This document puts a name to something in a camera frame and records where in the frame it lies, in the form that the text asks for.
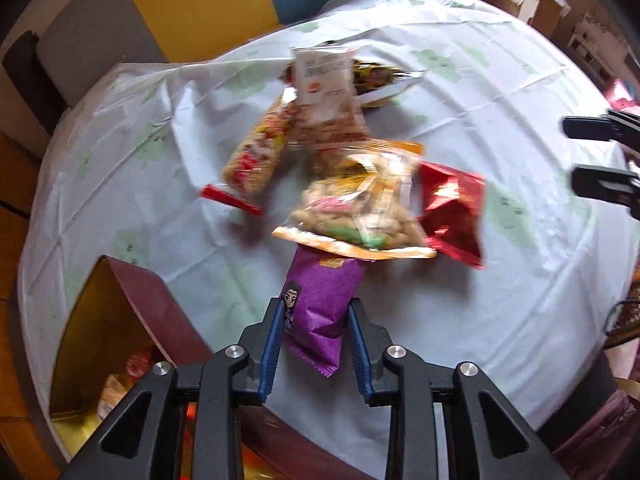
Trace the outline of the maroon gold gift box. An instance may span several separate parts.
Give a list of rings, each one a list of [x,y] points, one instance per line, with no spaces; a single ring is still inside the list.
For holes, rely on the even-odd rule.
[[[253,450],[289,479],[356,479],[359,471],[274,417],[257,395],[260,323],[213,351],[154,272],[103,256],[63,332],[49,414],[89,420],[108,375],[153,346],[149,371],[72,455],[66,479],[239,479]]]

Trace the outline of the shiny red foil packet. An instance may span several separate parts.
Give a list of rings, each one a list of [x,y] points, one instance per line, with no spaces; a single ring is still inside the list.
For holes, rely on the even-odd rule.
[[[421,162],[422,212],[419,223],[430,245],[473,269],[483,269],[480,216],[485,179],[434,162]]]

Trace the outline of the brown gold foil packet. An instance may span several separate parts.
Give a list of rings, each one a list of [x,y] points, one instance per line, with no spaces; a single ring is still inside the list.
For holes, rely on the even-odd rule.
[[[360,108],[384,106],[418,84],[423,77],[423,70],[403,70],[363,60],[352,62],[352,80]]]

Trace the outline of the grey yellow blue chair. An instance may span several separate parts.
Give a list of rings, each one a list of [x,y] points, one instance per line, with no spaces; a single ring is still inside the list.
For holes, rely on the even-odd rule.
[[[68,105],[118,63],[198,62],[306,21],[329,0],[70,0],[37,55]]]

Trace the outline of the small red floral snack packet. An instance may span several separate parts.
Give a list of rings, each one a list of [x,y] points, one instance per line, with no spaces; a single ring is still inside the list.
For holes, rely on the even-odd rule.
[[[144,347],[134,352],[126,361],[126,375],[132,382],[138,382],[151,368],[154,347]]]

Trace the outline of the black chair back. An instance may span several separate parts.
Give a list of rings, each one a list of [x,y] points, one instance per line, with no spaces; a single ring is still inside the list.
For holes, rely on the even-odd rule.
[[[53,136],[67,103],[38,58],[38,44],[37,34],[24,32],[6,51],[2,66],[40,125]]]

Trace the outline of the white green-cloud tablecloth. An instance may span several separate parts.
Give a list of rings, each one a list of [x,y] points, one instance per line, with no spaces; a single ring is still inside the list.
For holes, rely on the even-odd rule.
[[[357,391],[349,300],[427,362],[476,364],[534,428],[627,295],[638,223],[570,188],[622,169],[568,116],[608,102],[480,0],[79,0],[52,46],[63,116],[18,268],[48,422],[90,436],[144,356],[207,359],[286,305],[246,443],[301,479],[380,478],[390,413]]]

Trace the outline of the white plastic stool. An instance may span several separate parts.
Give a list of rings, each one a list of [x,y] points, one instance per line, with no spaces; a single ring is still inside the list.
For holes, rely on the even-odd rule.
[[[584,72],[605,90],[615,79],[638,86],[634,70],[626,63],[627,41],[614,36],[592,13],[575,24],[567,43],[568,53]]]

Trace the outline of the white Ba Zhen packet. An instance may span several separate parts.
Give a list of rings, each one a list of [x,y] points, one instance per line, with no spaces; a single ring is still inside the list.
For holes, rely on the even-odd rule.
[[[370,131],[356,102],[349,50],[317,46],[296,48],[293,55],[293,143],[300,148],[335,148],[367,140]]]

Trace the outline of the purple snack packet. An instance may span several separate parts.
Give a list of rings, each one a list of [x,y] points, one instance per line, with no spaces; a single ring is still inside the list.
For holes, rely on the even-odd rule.
[[[363,260],[296,248],[281,292],[285,343],[324,377],[340,367],[348,306],[367,266]]]

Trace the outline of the red-end rice cracker bar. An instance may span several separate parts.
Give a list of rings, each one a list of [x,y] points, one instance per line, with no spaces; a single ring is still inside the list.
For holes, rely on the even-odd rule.
[[[259,217],[252,203],[270,182],[295,127],[296,90],[286,87],[250,134],[236,147],[221,173],[221,182],[208,184],[200,196]]]

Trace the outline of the orange-edged nut packet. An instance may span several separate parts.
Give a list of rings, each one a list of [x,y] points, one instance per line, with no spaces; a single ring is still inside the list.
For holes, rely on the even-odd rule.
[[[384,140],[315,152],[308,186],[272,235],[345,258],[435,257],[410,210],[423,153],[419,143]]]

